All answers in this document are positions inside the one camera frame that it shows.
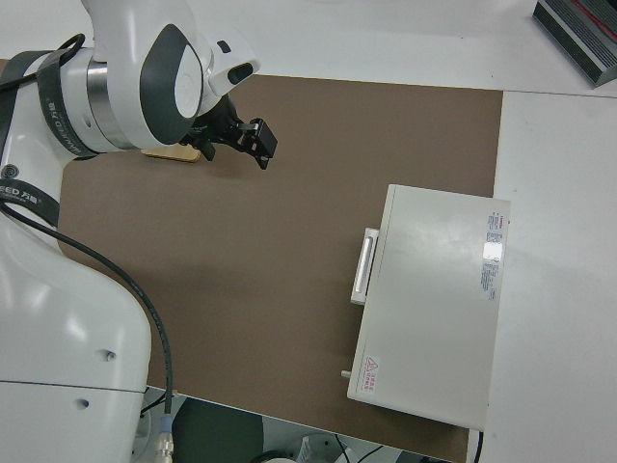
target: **small wooden block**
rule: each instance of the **small wooden block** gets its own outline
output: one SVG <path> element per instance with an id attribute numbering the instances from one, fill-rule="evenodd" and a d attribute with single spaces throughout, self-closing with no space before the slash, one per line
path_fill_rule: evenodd
<path id="1" fill-rule="evenodd" d="M 192 147 L 173 145 L 171 147 L 158 148 L 156 150 L 142 150 L 142 153 L 149 157 L 161 157 L 172 161 L 197 162 L 201 152 Z"/>

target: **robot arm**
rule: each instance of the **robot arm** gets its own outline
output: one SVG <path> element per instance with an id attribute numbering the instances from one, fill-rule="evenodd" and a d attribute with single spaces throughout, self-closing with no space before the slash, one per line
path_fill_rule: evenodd
<path id="1" fill-rule="evenodd" d="M 277 144 L 228 98 L 259 66 L 239 35 L 202 37 L 183 1 L 82 3 L 94 49 L 74 38 L 22 53 L 0 83 L 0 351 L 15 352 L 0 356 L 0 461 L 128 462 L 139 419 L 148 322 L 122 286 L 60 252 L 66 164 L 178 142 L 211 159 L 224 143 L 265 169 Z M 167 417 L 156 461 L 171 461 L 170 431 Z"/>
<path id="2" fill-rule="evenodd" d="M 79 79 L 86 72 L 87 94 L 74 98 L 67 112 L 91 150 L 153 149 L 182 141 L 211 160 L 211 142 L 226 143 L 265 168 L 276 139 L 262 120 L 243 124 L 226 96 L 259 69 L 239 34 L 204 38 L 188 7 L 172 0 L 83 4 L 93 21 L 94 49 L 86 52 L 86 69 L 82 59 L 74 64 L 81 69 L 69 74 Z M 83 122 L 85 103 L 94 130 Z"/>

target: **black cable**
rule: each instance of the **black cable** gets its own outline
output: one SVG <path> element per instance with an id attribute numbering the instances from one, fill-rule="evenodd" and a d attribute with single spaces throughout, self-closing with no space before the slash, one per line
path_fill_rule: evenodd
<path id="1" fill-rule="evenodd" d="M 345 447 L 343 446 L 343 443 L 340 442 L 340 439 L 338 439 L 338 434 L 335 434 L 335 437 L 336 437 L 336 441 L 338 442 L 338 446 L 343 451 L 343 455 L 345 455 L 345 460 L 347 461 L 347 463 L 351 463 L 349 461 L 349 457 L 347 456 L 347 452 L 345 451 Z"/>
<path id="2" fill-rule="evenodd" d="M 482 453 L 482 443 L 484 442 L 484 433 L 480 432 L 480 435 L 478 436 L 478 448 L 475 451 L 475 458 L 473 458 L 473 463 L 479 463 L 480 461 L 480 454 Z"/>
<path id="3" fill-rule="evenodd" d="M 172 397 L 174 394 L 174 374 L 172 371 L 172 350 L 170 348 L 169 339 L 167 338 L 167 333 L 165 332 L 165 327 L 163 326 L 163 320 L 161 319 L 161 316 L 159 315 L 159 313 L 156 311 L 156 309 L 152 305 L 152 302 L 150 301 L 148 295 L 144 293 L 144 291 L 139 287 L 139 285 L 137 285 L 137 282 L 135 282 L 135 280 L 133 280 L 130 277 L 130 275 L 128 275 L 124 270 L 122 270 L 120 267 L 115 265 L 112 261 L 110 261 L 103 255 L 99 254 L 94 249 L 91 249 L 85 244 L 80 243 L 79 241 L 76 241 L 58 231 L 55 231 L 53 229 L 46 227 L 45 225 L 40 224 L 39 222 L 35 222 L 34 220 L 21 215 L 19 212 L 16 212 L 15 210 L 8 207 L 7 204 L 2 201 L 0 201 L 0 210 L 2 210 L 2 212 L 4 212 L 5 214 L 18 220 L 19 222 L 29 227 L 32 227 L 33 229 L 38 230 L 39 232 L 45 233 L 53 238 L 56 238 L 58 241 L 62 241 L 63 243 L 66 243 L 68 246 L 71 246 L 77 249 L 78 251 L 81 251 L 82 253 L 90 256 L 91 258 L 98 260 L 100 263 L 102 263 L 107 268 L 109 268 L 112 272 L 116 273 L 116 275 L 118 275 L 135 292 L 135 294 L 139 296 L 139 298 L 144 302 L 144 305 L 148 309 L 148 312 L 150 316 L 152 317 L 152 320 L 154 321 L 154 325 L 156 326 L 156 330 L 158 331 L 158 335 L 161 339 L 161 344 L 163 345 L 163 355 L 165 358 L 165 376 L 166 376 L 165 377 L 165 383 L 166 383 L 165 384 L 165 414 L 171 414 L 172 413 Z"/>
<path id="4" fill-rule="evenodd" d="M 358 463 L 360 463 L 361 461 L 364 461 L 366 458 L 368 458 L 370 455 L 372 455 L 373 453 L 375 453 L 377 450 L 381 450 L 384 446 L 379 446 L 377 449 L 373 449 L 371 450 L 369 453 L 367 453 L 365 456 L 363 456 L 360 460 L 358 460 Z"/>
<path id="5" fill-rule="evenodd" d="M 83 46 L 84 41 L 86 41 L 86 36 L 84 36 L 83 34 L 77 34 L 58 47 L 58 50 L 70 47 L 70 50 L 67 51 L 67 53 L 65 53 L 62 58 L 60 58 L 60 66 L 66 64 L 77 54 L 79 49 Z M 28 82 L 33 82 L 35 80 L 37 80 L 37 74 L 35 72 L 32 72 L 31 74 L 24 75 L 23 77 L 20 77 L 18 79 L 4 82 L 0 84 L 0 94 L 8 92 L 9 90 L 14 90 L 23 84 L 27 84 Z"/>
<path id="6" fill-rule="evenodd" d="M 154 400 L 152 403 L 150 403 L 147 406 L 145 406 L 144 408 L 142 408 L 142 411 L 139 414 L 141 416 L 143 416 L 144 413 L 147 412 L 149 409 L 154 408 L 157 405 L 160 405 L 164 401 L 165 401 L 165 393 L 161 394 L 161 396 L 158 397 L 156 400 Z"/>
<path id="7" fill-rule="evenodd" d="M 340 442 L 340 439 L 338 438 L 338 434 L 335 434 L 336 437 L 336 441 L 338 442 L 338 446 L 340 447 L 340 449 L 343 451 L 343 455 L 345 455 L 345 460 L 347 461 L 347 463 L 351 463 L 349 461 L 349 457 L 347 456 L 347 452 L 345 451 L 345 447 L 343 446 L 343 443 Z M 372 455 L 373 453 L 375 453 L 377 450 L 381 450 L 384 446 L 379 446 L 377 449 L 373 449 L 371 450 L 369 453 L 367 453 L 365 456 L 363 456 L 360 460 L 358 460 L 357 463 L 360 463 L 361 461 L 364 461 L 366 458 L 368 458 L 370 455 Z"/>

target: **connector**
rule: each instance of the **connector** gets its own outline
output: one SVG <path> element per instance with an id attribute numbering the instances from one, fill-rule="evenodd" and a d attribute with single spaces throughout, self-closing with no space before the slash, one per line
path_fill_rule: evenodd
<path id="1" fill-rule="evenodd" d="M 174 437 L 172 437 L 172 416 L 161 417 L 161 432 L 156 443 L 154 463 L 173 463 Z"/>

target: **brown mat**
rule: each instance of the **brown mat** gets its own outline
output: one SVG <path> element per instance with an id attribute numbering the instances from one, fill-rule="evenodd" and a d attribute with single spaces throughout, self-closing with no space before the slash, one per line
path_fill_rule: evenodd
<path id="1" fill-rule="evenodd" d="M 349 296 L 363 229 L 379 227 L 388 184 L 492 196 L 501 93 L 257 76 L 233 97 L 279 138 L 268 171 L 224 148 L 213 163 L 74 162 L 62 231 L 149 293 L 182 393 L 465 461 L 465 429 L 350 400 L 340 371 L 362 318 Z M 149 383 L 163 384 L 155 336 Z"/>

